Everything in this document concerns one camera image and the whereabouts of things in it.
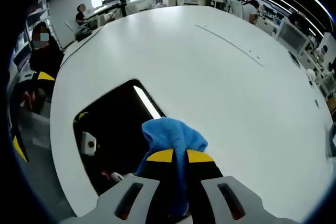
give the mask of gray floor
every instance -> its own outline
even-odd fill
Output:
[[[75,216],[57,178],[50,149],[49,125],[21,118],[20,132],[29,158],[25,162],[18,154],[19,164],[33,192],[56,222]]]

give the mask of yellow stripe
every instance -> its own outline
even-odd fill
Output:
[[[79,116],[78,116],[78,121],[79,121],[85,114],[89,114],[89,112],[82,112],[82,113],[80,113]]]
[[[203,152],[187,150],[189,163],[213,162],[214,160]]]
[[[147,158],[147,161],[171,163],[173,159],[173,151],[174,149],[168,149],[160,152],[155,152]]]
[[[25,154],[23,154],[23,152],[22,152],[22,150],[19,146],[19,143],[17,142],[16,136],[14,136],[13,143],[14,143],[14,148],[18,152],[18,154],[24,159],[24,161],[27,161],[27,159],[25,157]]]
[[[38,74],[37,80],[50,80],[50,81],[54,81],[55,79],[53,77],[51,77],[50,75],[48,75],[47,73],[40,72]]]

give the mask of white table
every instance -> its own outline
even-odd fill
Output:
[[[198,5],[204,6],[204,5],[206,5],[206,1],[207,0],[198,0]],[[212,1],[215,2],[215,7],[216,7],[217,3],[226,3],[225,0],[212,0]]]
[[[329,187],[325,140],[332,120],[304,68],[272,37],[234,15],[175,6],[106,24],[58,74],[52,156],[78,216],[96,206],[98,195],[81,162],[72,121],[132,78],[167,116],[198,130],[223,175],[257,193],[277,217],[302,221]]]

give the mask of blue cloth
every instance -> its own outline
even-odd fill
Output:
[[[139,174],[146,163],[147,158],[155,152],[173,148],[176,153],[176,181],[177,192],[172,196],[170,212],[173,216],[184,216],[188,209],[186,200],[184,178],[184,155],[186,149],[203,152],[208,142],[199,132],[187,126],[185,123],[172,119],[160,118],[150,120],[142,124],[142,131],[149,142],[150,150],[146,153],[137,170]]]

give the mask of black cable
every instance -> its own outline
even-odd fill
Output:
[[[108,15],[110,15],[110,18],[112,18],[112,16],[117,12],[117,10],[118,10],[118,8],[112,13],[112,14],[109,14],[109,13],[107,13]],[[99,31],[108,23],[108,21],[104,24],[104,25],[102,25],[100,28],[99,28],[99,30],[94,34],[94,35],[92,35],[92,37],[91,38],[89,38],[87,41],[85,41],[84,43],[83,43],[83,45],[81,45],[79,48],[77,48],[74,52],[72,52],[72,54],[70,54],[69,56],[68,56],[68,58],[61,64],[61,66],[59,67],[59,69],[61,69],[63,66],[64,66],[64,64],[68,61],[68,59],[70,59],[70,57],[75,53],[75,52],[77,52],[79,49],[81,49],[88,41],[90,41],[90,39],[92,39],[95,35],[97,35],[97,33],[99,33]]]

